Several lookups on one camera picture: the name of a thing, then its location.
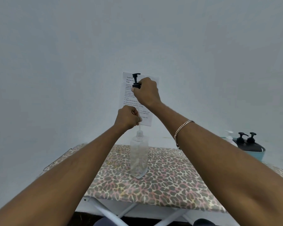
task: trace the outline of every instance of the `instruction sheet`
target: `instruction sheet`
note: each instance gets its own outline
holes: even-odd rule
[[[134,84],[134,78],[132,74],[133,73],[127,72],[123,73],[121,95],[119,98],[119,108],[122,108],[124,105],[134,106],[136,109],[138,109],[142,118],[142,122],[140,124],[151,126],[153,114],[145,106],[141,105],[137,101],[136,97],[131,91],[132,85]],[[159,78],[142,74],[137,76],[137,82],[145,77],[151,78],[158,85]]]

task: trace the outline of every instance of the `forearm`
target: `forearm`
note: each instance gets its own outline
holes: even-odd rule
[[[172,136],[188,120],[162,103],[150,110]],[[177,142],[211,192],[240,225],[268,225],[277,220],[283,225],[283,178],[278,174],[195,123],[180,130]]]
[[[124,132],[122,128],[111,127],[40,176],[0,209],[0,226],[65,226]]]

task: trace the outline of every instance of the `metal frame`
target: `metal frame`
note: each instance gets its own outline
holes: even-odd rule
[[[112,213],[105,205],[103,205],[98,199],[94,197],[90,197],[87,202],[91,203],[97,210],[99,210],[105,217],[115,223],[117,226],[128,226],[124,221],[121,220],[121,217],[125,216],[128,212],[130,212],[134,207],[138,204],[133,203],[128,208],[124,209],[118,216]],[[191,225],[193,221],[185,214],[189,210],[188,209],[177,209],[173,208],[174,213],[169,215],[167,218],[159,221],[154,226],[167,226],[176,220],[178,217],[183,217],[186,221],[188,221]]]

